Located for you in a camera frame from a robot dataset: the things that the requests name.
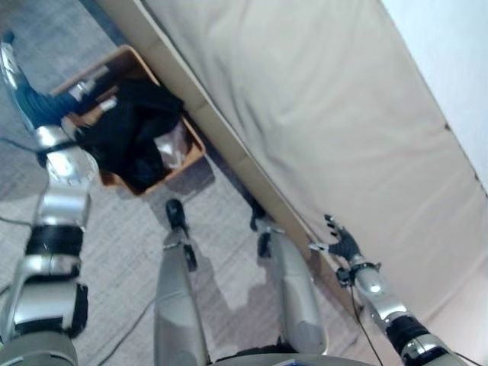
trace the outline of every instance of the robot leg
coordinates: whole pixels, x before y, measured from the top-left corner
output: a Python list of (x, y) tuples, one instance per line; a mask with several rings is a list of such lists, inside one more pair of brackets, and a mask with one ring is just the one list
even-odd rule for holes
[(259, 208), (255, 208), (251, 227), (261, 233), (258, 255), (271, 258), (281, 307), (281, 341), (299, 353), (321, 355), (327, 341), (307, 265), (284, 231), (264, 211), (256, 211)]
[(191, 290), (189, 270), (196, 269), (179, 201), (166, 204), (172, 231), (163, 246), (155, 301), (154, 348), (158, 366), (204, 366), (207, 344)]

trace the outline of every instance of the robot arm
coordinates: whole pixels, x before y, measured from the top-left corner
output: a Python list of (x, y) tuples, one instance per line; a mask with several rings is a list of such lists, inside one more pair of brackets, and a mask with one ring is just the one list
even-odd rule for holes
[(330, 246), (312, 244), (311, 248), (327, 250), (348, 262), (348, 269), (340, 268), (336, 272), (339, 283), (343, 287), (356, 287), (364, 307), (405, 366), (465, 365), (408, 311), (379, 272), (380, 266), (370, 263), (361, 254), (352, 235), (333, 217), (326, 215), (326, 221), (338, 235), (339, 242)]
[(97, 166), (71, 141), (60, 121), (95, 84), (80, 83), (59, 97), (38, 94), (15, 62), (12, 40), (8, 35), (0, 44), (2, 76), (43, 153), (49, 181), (2, 310), (0, 334), (8, 347), (0, 354), (0, 364), (19, 355), (39, 364), (52, 357), (59, 364), (75, 364), (69, 338), (84, 329), (88, 316), (88, 288), (76, 279), (90, 208), (88, 190)]

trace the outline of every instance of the white wall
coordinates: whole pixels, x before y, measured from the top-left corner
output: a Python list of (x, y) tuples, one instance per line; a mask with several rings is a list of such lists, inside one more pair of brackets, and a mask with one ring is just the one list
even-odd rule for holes
[(488, 1), (383, 3), (488, 190)]

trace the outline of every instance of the black joint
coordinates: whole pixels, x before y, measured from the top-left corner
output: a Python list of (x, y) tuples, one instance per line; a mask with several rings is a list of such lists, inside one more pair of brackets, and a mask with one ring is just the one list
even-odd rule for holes
[(262, 206), (258, 203), (257, 200), (252, 200), (251, 208), (252, 208), (252, 216), (251, 216), (251, 223), (249, 224), (249, 226), (251, 227), (251, 230), (256, 233), (258, 231), (258, 225), (256, 224), (256, 220), (265, 217), (266, 211), (264, 208), (262, 208)]
[(86, 327), (88, 320), (88, 286), (77, 284), (75, 311), (71, 327), (66, 331), (70, 338), (75, 338)]
[(401, 355), (408, 342), (424, 334), (429, 334), (427, 328), (413, 316), (407, 315), (396, 318), (387, 328), (388, 339), (398, 355)]
[(405, 355), (405, 357), (403, 357), (403, 363), (405, 366), (423, 366), (424, 364), (428, 364), (446, 353), (448, 352), (442, 347), (435, 347), (429, 349), (425, 353), (422, 353), (417, 358), (411, 358), (410, 356)]
[(36, 226), (30, 233), (26, 255), (59, 254), (79, 256), (82, 251), (83, 230), (77, 226)]
[(352, 286), (353, 280), (351, 278), (351, 273), (347, 269), (343, 267), (338, 268), (335, 272), (335, 276), (341, 287)]

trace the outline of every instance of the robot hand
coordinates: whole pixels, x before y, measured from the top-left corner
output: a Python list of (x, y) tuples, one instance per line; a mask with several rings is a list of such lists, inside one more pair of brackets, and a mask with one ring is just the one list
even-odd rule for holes
[(311, 243), (310, 248), (326, 250), (347, 261), (348, 268), (339, 268), (336, 272), (339, 283), (343, 287), (356, 287), (361, 302), (402, 362), (406, 366), (465, 364), (407, 310), (380, 274), (380, 265), (369, 262), (361, 254), (351, 233), (334, 217), (325, 215), (325, 219), (338, 242), (332, 245)]

